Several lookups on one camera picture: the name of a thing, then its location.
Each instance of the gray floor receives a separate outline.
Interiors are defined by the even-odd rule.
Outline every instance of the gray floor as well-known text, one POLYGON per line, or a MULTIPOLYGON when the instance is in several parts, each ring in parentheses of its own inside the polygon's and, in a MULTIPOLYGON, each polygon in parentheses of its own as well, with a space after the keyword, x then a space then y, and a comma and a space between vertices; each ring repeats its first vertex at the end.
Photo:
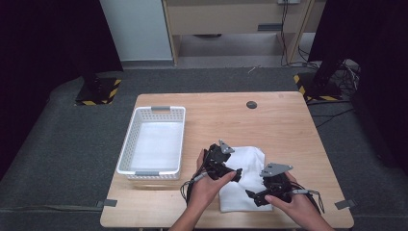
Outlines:
MULTIPOLYGON (((278 36, 276 33, 222 35, 217 38, 183 36, 177 65, 169 62, 126 62, 124 68, 280 67, 283 50, 278 36)), ((305 33, 300 48, 309 52, 314 37, 313 33, 305 33)), ((296 54, 294 62, 304 60, 296 54)))
MULTIPOLYGON (((308 36, 301 43, 305 51, 313 40, 313 35, 308 36)), ((216 39, 190 36, 185 37, 180 52, 177 66, 134 63, 123 73, 101 74, 122 79, 111 106, 74 106, 81 79, 55 89, 0 182, 0 230, 111 230, 99 224, 99 212, 15 208, 94 206, 105 199, 138 94, 297 90, 293 75, 308 70, 277 68, 282 49, 274 34, 216 39)), ((348 103, 324 104, 309 110, 319 125, 351 107, 348 103)), ((356 114, 334 117, 318 131, 345 198, 358 203, 350 209, 354 230, 408 230, 407 176, 398 168, 384 167, 375 157, 356 114)))

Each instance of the yellow and black hazard tape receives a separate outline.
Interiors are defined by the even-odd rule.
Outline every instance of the yellow and black hazard tape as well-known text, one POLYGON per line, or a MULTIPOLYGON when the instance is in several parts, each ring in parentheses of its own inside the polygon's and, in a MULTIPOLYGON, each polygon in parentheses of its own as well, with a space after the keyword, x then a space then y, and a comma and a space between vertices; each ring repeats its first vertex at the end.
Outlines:
POLYGON ((306 89, 304 88, 303 84, 300 81, 300 78, 298 75, 294 75, 294 82, 297 85, 297 88, 299 89, 299 92, 303 95, 303 98, 305 101, 311 101, 311 100, 343 100, 343 98, 340 95, 319 95, 319 96, 310 96, 307 94, 306 89))
POLYGON ((76 101, 76 105, 98 105, 98 104, 112 104, 112 101, 114 101, 114 97, 117 93, 117 89, 119 88, 121 80, 116 80, 111 93, 109 94, 109 97, 107 99, 102 99, 102 100, 82 100, 82 101, 76 101))

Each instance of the white towel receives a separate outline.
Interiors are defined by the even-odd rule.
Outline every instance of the white towel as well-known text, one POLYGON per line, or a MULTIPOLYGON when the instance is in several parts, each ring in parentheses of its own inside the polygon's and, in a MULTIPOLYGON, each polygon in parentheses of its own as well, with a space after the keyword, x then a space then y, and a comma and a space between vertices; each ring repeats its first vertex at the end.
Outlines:
POLYGON ((249 198, 245 190, 255 193, 265 190, 263 178, 259 175, 264 169, 265 154, 253 146, 233 147, 234 153, 225 163, 232 169, 242 168, 240 182, 230 182, 219 191, 219 203, 222 213, 235 211, 271 211, 270 204, 257 207, 254 199, 249 198))

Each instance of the human hand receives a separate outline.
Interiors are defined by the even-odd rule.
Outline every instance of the human hand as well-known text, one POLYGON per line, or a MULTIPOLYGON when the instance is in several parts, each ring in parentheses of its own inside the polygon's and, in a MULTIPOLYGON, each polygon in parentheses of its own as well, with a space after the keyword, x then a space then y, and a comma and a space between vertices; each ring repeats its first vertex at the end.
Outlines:
MULTIPOLYGON (((197 159, 197 170, 203 163, 204 150, 201 150, 197 159)), ((198 223, 204 210, 213 202, 219 190, 230 182, 236 172, 231 171, 217 180, 206 175, 202 179, 194 182, 190 201, 183 214, 174 222, 169 231, 191 231, 198 223)))
MULTIPOLYGON (((296 182, 296 179, 290 173, 285 172, 285 174, 290 181, 296 182)), ((304 194, 293 194, 291 203, 287 203, 273 195, 266 195, 265 200, 281 209, 294 222, 306 230, 334 230, 304 194)))
MULTIPOLYGON (((204 158, 204 150, 201 150, 197 159, 197 170, 201 167, 204 158)), ((237 172, 231 171, 223 177, 213 180, 206 175, 202 179, 194 183, 192 187, 190 201, 188 207, 194 207, 200 210, 205 210, 218 194, 219 190, 230 182, 237 172)))

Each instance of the robotic hand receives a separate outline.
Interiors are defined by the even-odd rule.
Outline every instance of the robotic hand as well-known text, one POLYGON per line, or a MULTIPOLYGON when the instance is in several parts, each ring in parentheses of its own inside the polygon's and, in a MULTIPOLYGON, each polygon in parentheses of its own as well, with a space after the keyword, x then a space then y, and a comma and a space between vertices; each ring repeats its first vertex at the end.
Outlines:
POLYGON ((260 176, 262 176, 264 179, 264 186, 266 187, 266 189, 261 192, 252 192, 246 190, 246 194, 250 198, 254 199, 254 202, 258 207, 268 204, 268 202, 265 200, 265 195, 267 194, 276 196, 287 203, 290 203, 292 201, 292 194, 305 194, 319 213, 319 206, 324 212, 319 192, 305 190, 299 184, 288 179, 284 172, 292 168, 292 166, 284 166, 274 163, 268 164, 260 174, 260 176), (312 193, 319 196, 319 206, 313 198, 312 193))
MULTIPOLYGON (((208 175, 217 180, 233 169, 227 167, 225 162, 231 157, 231 153, 235 150, 228 146, 224 141, 219 140, 219 146, 215 143, 208 150, 204 149, 203 167, 208 172, 208 175)), ((232 181, 239 182, 242 175, 242 168, 236 170, 237 174, 232 181)))

